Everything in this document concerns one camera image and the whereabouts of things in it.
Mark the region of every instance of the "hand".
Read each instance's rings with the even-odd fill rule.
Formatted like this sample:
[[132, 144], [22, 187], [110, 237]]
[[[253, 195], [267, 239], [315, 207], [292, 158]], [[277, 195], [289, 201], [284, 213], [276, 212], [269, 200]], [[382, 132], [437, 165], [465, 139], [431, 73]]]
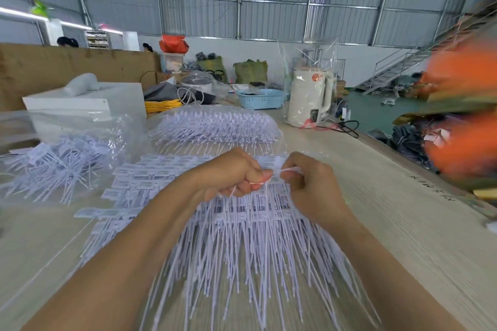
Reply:
[[217, 193], [230, 196], [244, 196], [259, 190], [268, 181], [273, 171], [263, 170], [259, 163], [241, 148], [229, 152], [197, 166], [191, 170], [195, 181], [200, 185], [203, 201], [209, 201]]
[[300, 167], [303, 176], [295, 171], [282, 171], [281, 178], [290, 184], [293, 203], [304, 216], [324, 229], [354, 217], [343, 200], [330, 165], [293, 152], [282, 169], [294, 166]]

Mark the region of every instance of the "yellow cable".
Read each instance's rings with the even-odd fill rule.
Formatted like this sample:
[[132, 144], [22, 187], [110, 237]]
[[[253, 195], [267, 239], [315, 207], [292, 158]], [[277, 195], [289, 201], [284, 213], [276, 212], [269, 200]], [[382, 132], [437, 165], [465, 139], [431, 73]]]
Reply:
[[161, 102], [145, 101], [145, 110], [147, 111], [147, 114], [171, 110], [174, 108], [179, 108], [180, 106], [183, 106], [180, 100], [161, 101]]

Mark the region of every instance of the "brown cardboard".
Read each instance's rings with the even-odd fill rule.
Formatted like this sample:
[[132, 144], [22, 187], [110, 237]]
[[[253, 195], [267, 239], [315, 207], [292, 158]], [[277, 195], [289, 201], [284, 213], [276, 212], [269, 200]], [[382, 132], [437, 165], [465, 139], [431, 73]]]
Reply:
[[102, 82], [141, 82], [146, 89], [156, 83], [156, 71], [157, 53], [2, 43], [0, 111], [22, 110], [22, 97], [63, 87], [86, 72]]

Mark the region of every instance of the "staircase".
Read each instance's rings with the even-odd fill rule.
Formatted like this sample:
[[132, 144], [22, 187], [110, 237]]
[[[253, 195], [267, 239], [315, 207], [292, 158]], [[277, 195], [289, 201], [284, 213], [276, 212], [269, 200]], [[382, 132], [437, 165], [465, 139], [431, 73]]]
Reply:
[[363, 94], [367, 95], [376, 89], [388, 87], [403, 71], [430, 57], [437, 50], [457, 46], [472, 36], [476, 30], [487, 25], [490, 21], [495, 21], [495, 16], [497, 16], [497, 1], [492, 2], [478, 13], [459, 15], [457, 17], [459, 22], [438, 34], [433, 42], [420, 48], [410, 49], [405, 54], [401, 51], [406, 50], [406, 48], [400, 48], [377, 62], [373, 76], [354, 87], [354, 90], [364, 91]]

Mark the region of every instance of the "green sack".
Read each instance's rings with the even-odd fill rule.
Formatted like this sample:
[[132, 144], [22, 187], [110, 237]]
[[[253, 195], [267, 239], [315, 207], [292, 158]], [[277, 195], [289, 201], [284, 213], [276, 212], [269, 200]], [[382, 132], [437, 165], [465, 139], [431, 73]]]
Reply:
[[223, 83], [228, 82], [226, 69], [223, 66], [223, 58], [218, 56], [216, 59], [197, 60], [197, 64], [202, 67], [204, 71], [213, 71], [221, 78]]
[[235, 74], [237, 75], [237, 84], [250, 84], [256, 81], [267, 82], [267, 62], [254, 62], [248, 59], [246, 62], [235, 63]]

